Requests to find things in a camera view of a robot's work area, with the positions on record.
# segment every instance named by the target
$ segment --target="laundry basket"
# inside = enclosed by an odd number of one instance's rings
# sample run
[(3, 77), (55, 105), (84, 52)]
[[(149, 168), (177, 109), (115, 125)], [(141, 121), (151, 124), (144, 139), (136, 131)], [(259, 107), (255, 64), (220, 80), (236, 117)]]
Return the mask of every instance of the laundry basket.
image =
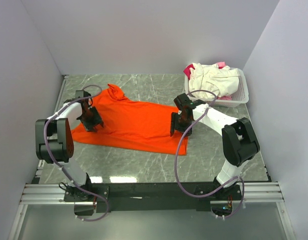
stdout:
[[(246, 78), (244, 76), (244, 73), (241, 69), (238, 69), (240, 77), (239, 77), (239, 84), (238, 84), (238, 90), (232, 95), (232, 100), (219, 100), (217, 99), (213, 106), (216, 107), (226, 107), (226, 108), (235, 108), (240, 104), (245, 104), (248, 102), (248, 89), (246, 84)], [(185, 92), (188, 93), (188, 78), (185, 75)], [(201, 99), (208, 104), (212, 101), (212, 99), (206, 99), (206, 98), (197, 98), (193, 95), (188, 95), (188, 97), (195, 101), (197, 99)]]

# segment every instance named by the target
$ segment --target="gray marble surface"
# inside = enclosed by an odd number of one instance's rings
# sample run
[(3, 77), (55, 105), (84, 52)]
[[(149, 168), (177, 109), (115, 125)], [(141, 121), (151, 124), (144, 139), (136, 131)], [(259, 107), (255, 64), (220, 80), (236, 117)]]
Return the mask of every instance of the gray marble surface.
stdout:
[[(184, 92), (184, 75), (178, 74), (100, 74), (70, 75), (65, 79), (60, 104), (72, 99), (75, 90), (89, 84), (106, 89), (107, 84), (118, 85), (134, 101), (147, 101), (174, 106), (173, 99)], [(97, 89), (87, 89), (95, 94)], [(249, 117), (246, 105), (235, 108), (215, 107), (229, 116)], [(75, 142), (73, 156), (93, 182), (174, 182), (174, 155), (136, 151), (116, 147)], [(186, 156), (178, 160), (178, 174), (183, 182), (213, 181), (225, 161), (219, 134), (202, 123), (193, 129)], [(246, 181), (267, 181), (266, 168), (260, 153), (250, 160), (241, 175)], [(63, 174), (51, 164), (45, 164), (40, 183), (58, 184)]]

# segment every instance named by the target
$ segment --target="gray wall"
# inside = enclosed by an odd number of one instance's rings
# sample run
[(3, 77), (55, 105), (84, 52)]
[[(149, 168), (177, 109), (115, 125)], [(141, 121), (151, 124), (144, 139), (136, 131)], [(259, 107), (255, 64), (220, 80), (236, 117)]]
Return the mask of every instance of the gray wall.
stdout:
[(308, 0), (281, 0), (244, 67), (264, 161), (308, 240)]
[(0, 240), (34, 176), (35, 121), (52, 113), (61, 75), (20, 0), (0, 0)]
[(63, 74), (243, 68), (278, 0), (22, 0)]

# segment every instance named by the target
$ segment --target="pile of clothes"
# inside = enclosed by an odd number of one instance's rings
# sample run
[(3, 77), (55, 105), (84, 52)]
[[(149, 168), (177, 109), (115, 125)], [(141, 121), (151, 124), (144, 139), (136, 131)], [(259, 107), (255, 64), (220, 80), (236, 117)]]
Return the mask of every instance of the pile of clothes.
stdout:
[[(185, 68), (184, 73), (188, 77), (188, 91), (208, 90), (216, 94), (219, 100), (232, 100), (231, 95), (238, 90), (239, 71), (230, 68), (225, 62), (213, 65), (193, 63)], [(213, 99), (210, 93), (198, 91), (192, 93), (199, 99)]]

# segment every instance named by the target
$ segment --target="orange fabric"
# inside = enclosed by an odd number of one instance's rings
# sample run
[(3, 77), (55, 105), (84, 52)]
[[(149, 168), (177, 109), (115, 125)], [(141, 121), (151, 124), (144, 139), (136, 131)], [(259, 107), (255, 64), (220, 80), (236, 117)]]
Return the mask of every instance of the orange fabric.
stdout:
[[(97, 132), (86, 132), (79, 124), (72, 135), (74, 141), (104, 145), (124, 149), (175, 154), (181, 133), (175, 132), (170, 137), (170, 116), (178, 112), (173, 106), (131, 101), (116, 85), (108, 84), (109, 88), (93, 98), (104, 121), (104, 128), (97, 126)], [(187, 137), (184, 139), (179, 154), (185, 155)]]

